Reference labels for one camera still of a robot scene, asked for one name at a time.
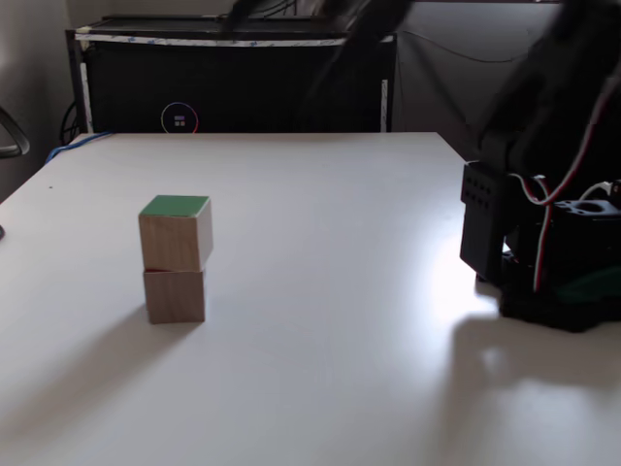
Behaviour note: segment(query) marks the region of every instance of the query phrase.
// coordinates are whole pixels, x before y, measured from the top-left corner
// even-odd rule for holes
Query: green part
[[[603,269],[555,289],[566,304],[597,303],[606,298],[621,298],[621,267]]]
[[[157,196],[140,213],[141,216],[198,216],[210,202],[209,197]]]

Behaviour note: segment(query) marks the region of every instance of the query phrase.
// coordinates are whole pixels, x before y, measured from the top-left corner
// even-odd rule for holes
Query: blue cable
[[[52,162],[57,155],[59,155],[61,152],[65,150],[81,148],[84,144],[88,144],[91,141],[94,141],[95,139],[103,138],[104,136],[110,136],[111,134],[114,134],[114,133],[111,133],[110,131],[108,131],[105,133],[95,134],[93,136],[89,136],[86,139],[82,139],[78,143],[70,144],[69,146],[63,146],[62,148],[56,148],[52,152],[49,153],[48,159],[46,160],[46,165]]]

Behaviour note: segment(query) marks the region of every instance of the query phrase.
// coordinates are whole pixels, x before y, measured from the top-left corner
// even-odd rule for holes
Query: wooden block
[[[202,272],[213,251],[209,197],[157,196],[140,214],[145,270]]]
[[[145,272],[149,321],[205,321],[205,272]]]

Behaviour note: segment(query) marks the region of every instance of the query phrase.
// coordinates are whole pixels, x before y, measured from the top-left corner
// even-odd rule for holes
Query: white wire
[[[541,186],[545,196],[549,196],[549,189],[542,177],[535,177],[535,181]],[[539,242],[537,246],[537,259],[535,260],[535,273],[533,277],[533,291],[539,292],[541,288],[541,272],[543,269],[543,255],[545,251],[545,240],[547,238],[547,232],[550,229],[550,223],[552,221],[552,205],[545,206],[545,217],[543,218],[543,224],[541,225],[541,233],[539,234]]]
[[[556,187],[556,189],[554,189],[554,191],[552,191],[550,195],[546,195],[544,199],[538,199],[537,197],[533,195],[530,188],[526,184],[526,181],[521,175],[518,175],[517,173],[509,174],[510,176],[515,177],[520,181],[520,183],[522,184],[522,189],[524,190],[524,193],[526,194],[526,197],[533,204],[537,206],[547,206],[551,204],[561,195],[561,193],[565,190],[565,188],[572,181],[573,177],[575,176],[575,173],[577,172],[578,168],[580,167],[580,164],[582,163],[582,160],[584,159],[584,156],[586,155],[587,150],[589,149],[589,145],[591,144],[591,138],[593,137],[595,127],[597,123],[600,121],[600,118],[602,117],[602,113],[604,112],[605,106],[608,103],[608,100],[610,99],[610,97],[612,96],[612,93],[615,91],[616,87],[619,85],[620,77],[617,75],[617,72],[618,72],[618,69],[615,70],[615,73],[613,76],[609,77],[605,81],[604,86],[602,87],[602,93],[598,97],[595,107],[593,108],[593,112],[587,124],[586,130],[584,132],[584,136],[582,137],[582,142],[580,143],[580,149],[578,150],[578,153],[572,162],[572,166],[570,167],[570,170],[567,172],[567,174],[565,175],[561,183]]]
[[[605,193],[609,196],[611,194],[611,192],[612,192],[612,183],[603,182],[603,183],[597,183],[597,184],[592,185],[591,187],[589,187],[586,190],[586,192],[584,194],[582,194],[580,196],[579,200],[580,201],[586,201],[598,189],[604,190]]]

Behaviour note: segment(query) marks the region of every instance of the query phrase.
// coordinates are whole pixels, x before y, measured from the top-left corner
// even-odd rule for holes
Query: wooden cube
[[[157,196],[140,214],[147,271],[197,272],[213,251],[209,197]]]
[[[145,272],[149,321],[205,321],[205,272]]]

